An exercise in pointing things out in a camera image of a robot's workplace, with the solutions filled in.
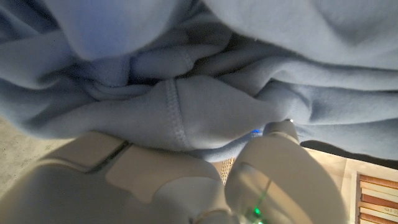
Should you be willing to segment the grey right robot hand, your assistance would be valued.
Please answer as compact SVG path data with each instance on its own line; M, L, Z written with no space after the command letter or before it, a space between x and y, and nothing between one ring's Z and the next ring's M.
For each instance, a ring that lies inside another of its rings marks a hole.
M1 199L2 223L344 223L333 179L290 121L240 152L226 182L187 154L88 133L30 166Z

